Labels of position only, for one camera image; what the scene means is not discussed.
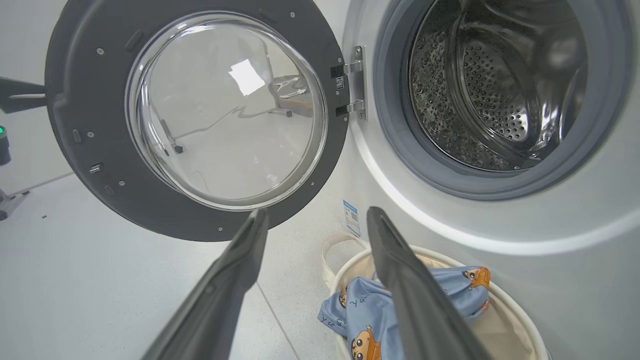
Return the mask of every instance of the sticker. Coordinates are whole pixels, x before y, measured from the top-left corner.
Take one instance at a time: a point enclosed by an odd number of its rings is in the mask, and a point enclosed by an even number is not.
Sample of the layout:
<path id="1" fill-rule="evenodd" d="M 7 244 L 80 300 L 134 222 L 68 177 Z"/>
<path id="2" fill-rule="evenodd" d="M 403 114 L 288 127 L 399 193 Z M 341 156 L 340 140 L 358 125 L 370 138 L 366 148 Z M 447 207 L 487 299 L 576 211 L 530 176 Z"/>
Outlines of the sticker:
<path id="1" fill-rule="evenodd" d="M 347 219 L 347 227 L 356 235 L 360 236 L 360 223 L 358 222 L 358 210 L 351 206 L 350 203 L 344 203 L 344 217 Z"/>
<path id="2" fill-rule="evenodd" d="M 344 89 L 344 76 L 335 79 L 335 88 L 337 90 Z"/>

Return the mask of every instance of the blue cloth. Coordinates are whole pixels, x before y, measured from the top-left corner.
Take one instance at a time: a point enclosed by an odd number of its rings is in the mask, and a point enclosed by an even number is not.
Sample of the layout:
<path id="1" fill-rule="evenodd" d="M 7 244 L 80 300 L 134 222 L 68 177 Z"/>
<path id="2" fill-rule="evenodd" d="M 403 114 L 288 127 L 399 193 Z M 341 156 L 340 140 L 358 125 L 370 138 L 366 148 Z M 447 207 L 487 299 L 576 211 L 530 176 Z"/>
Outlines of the blue cloth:
<path id="1" fill-rule="evenodd" d="M 468 322 L 488 307 L 491 274 L 486 268 L 429 269 Z M 391 292 L 380 282 L 357 277 L 322 303 L 318 320 L 347 338 L 353 360 L 404 359 Z"/>

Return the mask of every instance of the stainless steel drum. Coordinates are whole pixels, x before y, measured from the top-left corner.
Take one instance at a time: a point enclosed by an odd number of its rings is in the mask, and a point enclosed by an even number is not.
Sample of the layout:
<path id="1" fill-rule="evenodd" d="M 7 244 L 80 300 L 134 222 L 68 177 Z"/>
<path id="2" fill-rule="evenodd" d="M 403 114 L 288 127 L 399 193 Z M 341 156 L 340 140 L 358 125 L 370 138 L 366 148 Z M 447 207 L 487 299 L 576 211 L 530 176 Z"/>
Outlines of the stainless steel drum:
<path id="1" fill-rule="evenodd" d="M 584 98 L 582 30 L 564 0 L 440 0 L 409 63 L 426 136 L 474 168 L 513 171 L 544 160 Z"/>

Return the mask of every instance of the open round door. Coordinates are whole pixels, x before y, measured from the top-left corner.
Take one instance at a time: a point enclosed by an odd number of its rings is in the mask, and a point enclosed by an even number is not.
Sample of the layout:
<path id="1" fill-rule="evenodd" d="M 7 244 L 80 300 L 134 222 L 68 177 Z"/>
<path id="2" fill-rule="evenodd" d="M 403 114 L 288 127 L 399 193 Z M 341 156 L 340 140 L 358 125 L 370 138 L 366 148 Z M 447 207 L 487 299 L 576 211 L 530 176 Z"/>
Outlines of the open round door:
<path id="1" fill-rule="evenodd" d="M 348 124 L 342 65 L 311 0 L 70 0 L 45 87 L 58 143 L 103 203 L 224 241 L 251 210 L 273 227 L 324 185 Z"/>

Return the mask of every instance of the cartoon face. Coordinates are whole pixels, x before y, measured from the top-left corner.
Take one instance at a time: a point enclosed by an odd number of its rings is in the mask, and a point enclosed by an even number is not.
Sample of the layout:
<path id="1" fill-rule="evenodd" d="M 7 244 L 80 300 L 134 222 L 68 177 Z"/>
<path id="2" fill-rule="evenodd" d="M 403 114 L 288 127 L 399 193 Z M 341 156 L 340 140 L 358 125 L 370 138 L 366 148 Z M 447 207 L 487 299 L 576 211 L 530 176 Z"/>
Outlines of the cartoon face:
<path id="1" fill-rule="evenodd" d="M 353 360 L 367 360 L 371 337 L 367 331 L 363 331 L 351 342 L 351 357 Z"/>
<path id="2" fill-rule="evenodd" d="M 347 308 L 347 288 L 349 287 L 349 285 L 344 287 L 344 291 L 342 292 L 342 294 L 340 294 L 340 297 L 338 300 L 340 300 L 340 305 L 342 305 L 342 307 L 344 307 L 345 309 Z"/>
<path id="3" fill-rule="evenodd" d="M 371 326 L 361 332 L 351 342 L 351 358 L 353 360 L 380 360 L 380 343 L 373 338 Z"/>
<path id="4" fill-rule="evenodd" d="M 462 274 L 471 280 L 470 289 L 480 285 L 484 285 L 487 289 L 489 288 L 489 281 L 491 281 L 491 272 L 489 272 L 489 269 L 481 267 L 475 270 L 463 271 Z"/>

